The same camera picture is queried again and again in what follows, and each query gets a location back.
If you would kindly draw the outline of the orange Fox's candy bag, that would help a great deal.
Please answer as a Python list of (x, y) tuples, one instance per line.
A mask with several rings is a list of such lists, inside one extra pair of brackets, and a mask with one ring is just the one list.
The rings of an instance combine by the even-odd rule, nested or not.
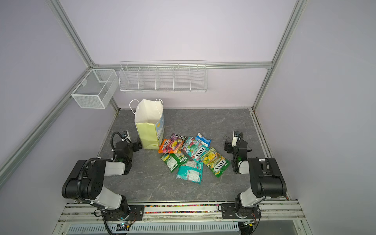
[(162, 141), (162, 144), (158, 150), (159, 153), (161, 154), (166, 154), (166, 153), (173, 153), (177, 154), (181, 152), (181, 147), (183, 145), (183, 140), (178, 138), (178, 139), (164, 139)]

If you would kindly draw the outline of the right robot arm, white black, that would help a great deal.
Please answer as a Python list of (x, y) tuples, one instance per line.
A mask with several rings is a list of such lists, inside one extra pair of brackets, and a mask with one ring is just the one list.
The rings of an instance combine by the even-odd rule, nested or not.
[(260, 202), (287, 195), (287, 185), (277, 161), (274, 158), (249, 158), (247, 154), (252, 150), (243, 139), (242, 132), (233, 132), (232, 141), (225, 142), (224, 150), (233, 156), (233, 172), (248, 175), (250, 179), (250, 188), (235, 199), (238, 215), (255, 214), (260, 211)]

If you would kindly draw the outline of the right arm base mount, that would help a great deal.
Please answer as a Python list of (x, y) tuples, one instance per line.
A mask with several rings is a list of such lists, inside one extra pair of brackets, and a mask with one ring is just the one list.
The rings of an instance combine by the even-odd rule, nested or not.
[(223, 219), (259, 219), (261, 218), (261, 208), (247, 208), (235, 203), (222, 203), (218, 206)]

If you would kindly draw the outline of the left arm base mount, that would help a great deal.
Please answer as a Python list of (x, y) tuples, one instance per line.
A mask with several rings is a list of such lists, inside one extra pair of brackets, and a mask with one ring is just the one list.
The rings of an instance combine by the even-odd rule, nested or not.
[(141, 221), (145, 213), (144, 204), (128, 205), (123, 211), (121, 208), (116, 210), (107, 210), (104, 213), (106, 221)]

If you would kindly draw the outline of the paper bag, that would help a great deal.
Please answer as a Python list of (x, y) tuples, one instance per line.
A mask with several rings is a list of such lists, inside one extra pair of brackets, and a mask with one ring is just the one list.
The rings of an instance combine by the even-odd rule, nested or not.
[(134, 122), (144, 149), (158, 150), (164, 136), (164, 103), (161, 99), (130, 101)]

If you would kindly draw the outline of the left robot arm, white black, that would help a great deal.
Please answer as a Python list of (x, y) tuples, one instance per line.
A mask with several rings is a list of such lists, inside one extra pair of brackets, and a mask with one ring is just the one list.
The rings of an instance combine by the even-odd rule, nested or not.
[(126, 197), (106, 188), (104, 178), (129, 174), (133, 155), (143, 148), (142, 142), (140, 138), (131, 141), (128, 131), (114, 132), (110, 145), (113, 153), (110, 159), (96, 157), (77, 161), (62, 187), (62, 196), (92, 205), (102, 212), (114, 211), (128, 216)]

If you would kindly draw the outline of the green snack bag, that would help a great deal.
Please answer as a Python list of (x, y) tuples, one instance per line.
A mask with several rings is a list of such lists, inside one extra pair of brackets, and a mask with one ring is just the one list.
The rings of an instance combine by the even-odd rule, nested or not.
[(189, 159), (183, 153), (166, 153), (161, 157), (161, 160), (167, 165), (169, 171), (173, 173)]

